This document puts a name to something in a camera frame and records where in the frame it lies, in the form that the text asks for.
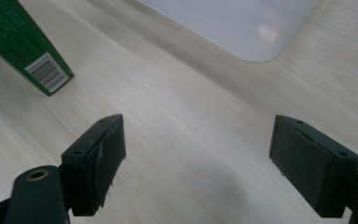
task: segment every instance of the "green box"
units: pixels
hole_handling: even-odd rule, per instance
[[[47,96],[74,76],[17,0],[0,0],[0,56]]]

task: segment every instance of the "barcode label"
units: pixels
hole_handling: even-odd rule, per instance
[[[50,93],[56,91],[69,79],[48,52],[28,65],[25,70]]]

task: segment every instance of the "screw hole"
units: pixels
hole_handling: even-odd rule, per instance
[[[48,170],[38,170],[27,175],[27,181],[36,181],[45,178],[48,175]]]

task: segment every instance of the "table surface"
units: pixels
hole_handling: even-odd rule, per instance
[[[127,159],[72,223],[348,223],[269,159],[277,114],[358,153],[358,1],[325,0],[284,52],[243,61],[134,0],[22,0],[76,77],[52,97],[0,59],[0,201],[15,177],[121,113]]]

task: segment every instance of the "light wood grain surface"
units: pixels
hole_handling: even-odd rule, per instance
[[[249,63],[131,0],[21,1],[76,77],[46,97],[0,59],[0,201],[121,113],[127,159],[105,207],[72,223],[321,219],[269,159],[274,116],[358,153],[358,1],[325,0],[285,51]]]

